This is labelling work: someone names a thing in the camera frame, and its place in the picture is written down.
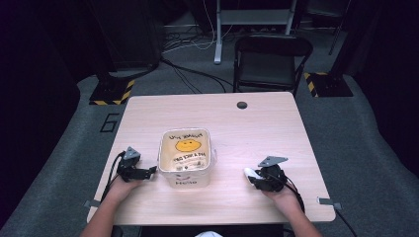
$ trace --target person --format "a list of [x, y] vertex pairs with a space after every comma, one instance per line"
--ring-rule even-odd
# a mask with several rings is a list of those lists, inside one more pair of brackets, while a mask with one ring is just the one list
[[[115, 212], [129, 193], [141, 183], [142, 181], [140, 180], [125, 182], [120, 176], [115, 177], [108, 194], [82, 231], [80, 237], [111, 236]], [[287, 218], [293, 228], [295, 237], [322, 236], [301, 210], [298, 200], [290, 188], [284, 187], [277, 193], [266, 191], [262, 191], [262, 193], [270, 198], [277, 210]]]
[[141, 183], [142, 180], [125, 182], [121, 176], [116, 176], [108, 194], [81, 232], [80, 237], [111, 236], [115, 212], [129, 193]]

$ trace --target person's right hand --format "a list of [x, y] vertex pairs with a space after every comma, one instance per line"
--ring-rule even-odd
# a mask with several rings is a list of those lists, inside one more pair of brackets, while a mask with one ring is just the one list
[[288, 217], [296, 212], [302, 212], [301, 207], [296, 199], [295, 194], [288, 187], [284, 188], [279, 192], [267, 192], [262, 193], [274, 201], [275, 207], [285, 216]]

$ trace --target black chair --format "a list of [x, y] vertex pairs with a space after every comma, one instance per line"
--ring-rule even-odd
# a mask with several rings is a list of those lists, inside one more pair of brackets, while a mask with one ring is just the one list
[[346, 19], [351, 0], [305, 0], [305, 6], [303, 7], [303, 15], [310, 17], [315, 20], [323, 20], [334, 23], [336, 28], [333, 33], [335, 38], [333, 39], [332, 46], [329, 51], [329, 55], [333, 53], [336, 40], [342, 30], [343, 23]]
[[[296, 36], [253, 35], [235, 44], [233, 92], [240, 86], [293, 91], [313, 46]], [[295, 62], [300, 60], [295, 69]]]

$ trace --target gray carpet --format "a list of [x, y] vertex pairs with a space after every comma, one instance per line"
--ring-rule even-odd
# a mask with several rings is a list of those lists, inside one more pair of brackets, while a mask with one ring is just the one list
[[[328, 34], [298, 32], [314, 44], [305, 72], [328, 71], [343, 41], [332, 56]], [[173, 63], [232, 82], [233, 42], [224, 43], [220, 65], [214, 65], [213, 44], [208, 49], [188, 46], [163, 53]], [[133, 73], [126, 71], [120, 75]], [[185, 73], [202, 93], [222, 93], [213, 80]], [[341, 211], [359, 236], [419, 236], [419, 180], [398, 160], [382, 139], [370, 105], [350, 76], [354, 93], [348, 98], [312, 98], [301, 80], [296, 103], [311, 141], [329, 194], [344, 206]], [[27, 191], [0, 236], [77, 236], [86, 225], [83, 206], [96, 192], [115, 132], [100, 132], [108, 114], [120, 121], [125, 105], [89, 106], [97, 85], [95, 77], [78, 86], [81, 100], [71, 123], [38, 177]], [[228, 92], [231, 87], [224, 84]], [[135, 80], [131, 95], [193, 94], [173, 68], [166, 64]], [[324, 236], [351, 236], [337, 217], [317, 223]], [[138, 227], [124, 227], [136, 236]]]

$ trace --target hand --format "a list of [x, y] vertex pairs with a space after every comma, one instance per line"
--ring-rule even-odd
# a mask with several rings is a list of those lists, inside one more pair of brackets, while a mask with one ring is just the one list
[[284, 188], [280, 192], [267, 192], [262, 191], [262, 193], [274, 201], [275, 207], [285, 216], [288, 217], [293, 215], [296, 212], [302, 212], [301, 207], [299, 206], [298, 200], [296, 199], [295, 194], [288, 187]]
[[105, 200], [114, 201], [116, 203], [122, 202], [129, 193], [138, 187], [142, 180], [132, 180], [125, 182], [121, 176], [117, 176], [111, 184], [111, 188], [105, 197]]

